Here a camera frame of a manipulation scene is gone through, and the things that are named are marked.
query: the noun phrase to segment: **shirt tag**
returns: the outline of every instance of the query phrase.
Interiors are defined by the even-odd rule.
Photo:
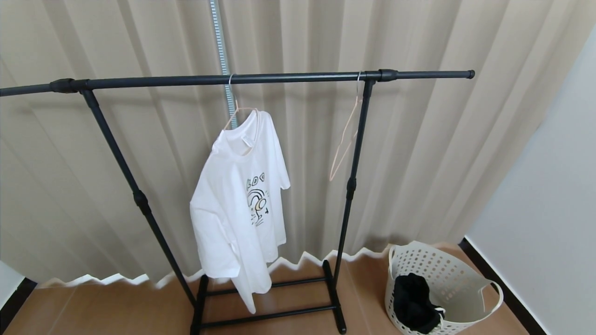
[[[254,141],[251,138],[249,138],[248,136],[246,136],[246,135],[245,136],[242,136],[242,140],[249,147],[251,147],[251,148],[254,147]]]

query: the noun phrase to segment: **cartoon print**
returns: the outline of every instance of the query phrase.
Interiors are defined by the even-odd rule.
[[[260,176],[255,176],[252,179],[246,180],[246,190],[248,191],[248,205],[250,207],[250,220],[256,227],[261,225],[264,221],[263,215],[269,214],[269,208],[267,205],[267,199],[269,198],[269,191],[263,191],[260,188],[256,188],[259,181],[265,182],[265,174],[261,173]]]

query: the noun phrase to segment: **floor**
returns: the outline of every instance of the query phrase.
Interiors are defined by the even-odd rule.
[[[442,244],[446,251],[471,265],[457,246]],[[316,264],[303,260],[298,271],[277,268],[273,281],[294,280],[322,275]],[[387,281],[387,257],[362,255],[351,262],[342,261],[338,293],[348,334],[400,334],[383,308]],[[222,289],[228,284],[215,285]],[[191,283],[194,292],[198,281]],[[486,304],[493,306],[497,293],[485,289]],[[279,287],[268,294],[256,294],[258,313],[326,305],[324,283]],[[237,294],[208,298],[205,321],[249,316]],[[5,335],[14,334],[188,334],[193,309],[176,281],[160,290],[152,284],[138,286],[126,282],[110,285],[82,284],[77,287],[36,289],[8,326]],[[315,312],[248,324],[204,330],[201,334],[336,334],[331,311]],[[463,335],[527,334],[517,318],[503,304],[491,317],[466,329]]]

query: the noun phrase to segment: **white plastic basket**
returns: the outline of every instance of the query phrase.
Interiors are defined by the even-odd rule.
[[[430,334],[457,334],[469,326],[486,319],[503,303],[501,287],[474,271],[466,263],[420,242],[407,246],[392,246],[389,250],[389,273],[385,290],[385,310],[391,322],[403,334],[420,334],[401,324],[393,311],[395,278],[414,273],[424,277],[430,288],[430,301],[445,308],[445,319]],[[499,301],[486,311],[482,289],[494,284],[499,291]]]

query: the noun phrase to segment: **white t-shirt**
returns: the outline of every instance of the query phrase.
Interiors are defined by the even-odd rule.
[[[198,255],[211,278],[232,278],[255,313],[252,293],[271,288],[267,263],[285,243],[281,191],[290,187],[271,115],[253,110],[213,144],[193,199]]]

